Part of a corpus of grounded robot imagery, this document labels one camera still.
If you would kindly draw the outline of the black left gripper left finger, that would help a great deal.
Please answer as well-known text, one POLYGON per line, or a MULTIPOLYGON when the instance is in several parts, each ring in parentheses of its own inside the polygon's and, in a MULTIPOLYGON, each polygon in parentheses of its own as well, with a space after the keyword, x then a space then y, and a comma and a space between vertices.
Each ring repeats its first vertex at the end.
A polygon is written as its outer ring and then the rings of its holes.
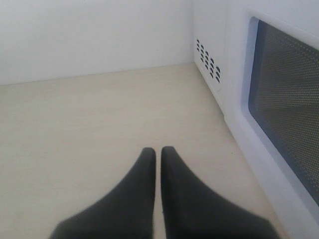
POLYGON ((106 196, 60 222, 52 239, 152 239, 156 152, 142 149, 135 164, 106 196))

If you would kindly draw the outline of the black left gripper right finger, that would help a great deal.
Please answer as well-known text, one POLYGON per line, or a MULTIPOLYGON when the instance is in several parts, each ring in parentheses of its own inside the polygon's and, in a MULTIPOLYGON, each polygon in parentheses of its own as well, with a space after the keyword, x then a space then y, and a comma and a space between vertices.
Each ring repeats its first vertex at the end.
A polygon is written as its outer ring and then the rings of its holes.
POLYGON ((161 150, 161 200, 168 239, 277 239, 272 224, 205 185, 176 149, 161 150))

